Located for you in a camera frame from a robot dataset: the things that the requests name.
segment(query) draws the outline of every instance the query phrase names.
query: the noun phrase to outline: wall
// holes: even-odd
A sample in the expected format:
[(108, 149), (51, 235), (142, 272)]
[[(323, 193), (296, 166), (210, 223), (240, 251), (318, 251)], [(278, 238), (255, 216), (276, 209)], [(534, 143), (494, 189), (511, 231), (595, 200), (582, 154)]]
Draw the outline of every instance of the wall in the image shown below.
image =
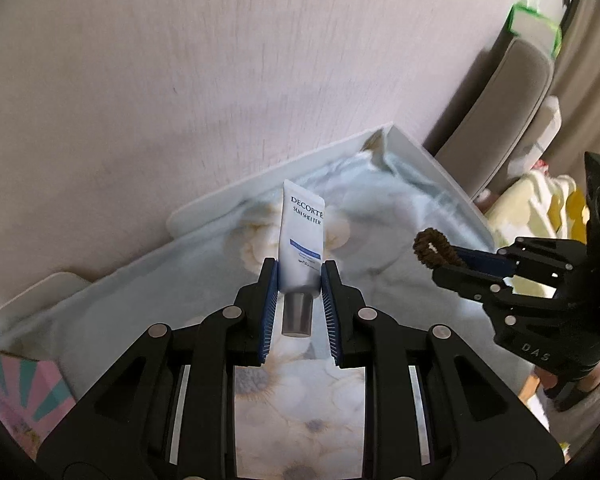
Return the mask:
[(515, 1), (0, 0), (0, 303), (318, 146), (425, 140)]

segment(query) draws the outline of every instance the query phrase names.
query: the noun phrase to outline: sunscreen tube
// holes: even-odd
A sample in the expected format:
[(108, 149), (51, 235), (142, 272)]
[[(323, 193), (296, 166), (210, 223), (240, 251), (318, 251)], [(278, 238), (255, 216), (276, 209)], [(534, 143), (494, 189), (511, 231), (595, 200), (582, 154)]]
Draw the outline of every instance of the sunscreen tube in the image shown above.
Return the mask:
[(314, 298), (320, 294), (324, 200), (289, 180), (283, 184), (279, 289), (284, 295), (282, 333), (311, 335)]

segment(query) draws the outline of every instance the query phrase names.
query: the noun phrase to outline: gray cap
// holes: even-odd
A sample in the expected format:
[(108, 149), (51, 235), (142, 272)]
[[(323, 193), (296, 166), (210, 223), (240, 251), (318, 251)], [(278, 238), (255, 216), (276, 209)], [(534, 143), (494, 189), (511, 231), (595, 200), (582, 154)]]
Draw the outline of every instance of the gray cap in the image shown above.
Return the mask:
[(288, 292), (282, 311), (282, 335), (309, 337), (314, 297), (310, 292)]

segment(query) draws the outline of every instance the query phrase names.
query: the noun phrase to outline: brown hair tie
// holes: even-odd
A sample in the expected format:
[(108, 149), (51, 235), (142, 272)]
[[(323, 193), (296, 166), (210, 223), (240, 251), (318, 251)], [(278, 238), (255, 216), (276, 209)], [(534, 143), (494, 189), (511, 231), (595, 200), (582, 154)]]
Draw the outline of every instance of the brown hair tie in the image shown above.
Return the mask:
[(443, 265), (466, 267), (466, 263), (449, 240), (437, 229), (429, 227), (420, 231), (413, 241), (413, 252), (416, 253), (421, 264), (429, 269), (437, 269)]

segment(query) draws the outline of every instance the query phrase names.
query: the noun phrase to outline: beige curtain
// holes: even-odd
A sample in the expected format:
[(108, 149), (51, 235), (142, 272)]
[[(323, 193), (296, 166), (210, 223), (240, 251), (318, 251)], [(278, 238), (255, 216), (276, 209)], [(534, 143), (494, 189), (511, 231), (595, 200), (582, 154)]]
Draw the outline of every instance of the beige curtain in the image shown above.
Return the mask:
[(562, 127), (542, 158), (584, 187), (584, 152), (600, 152), (600, 0), (579, 1), (550, 94), (560, 99)]

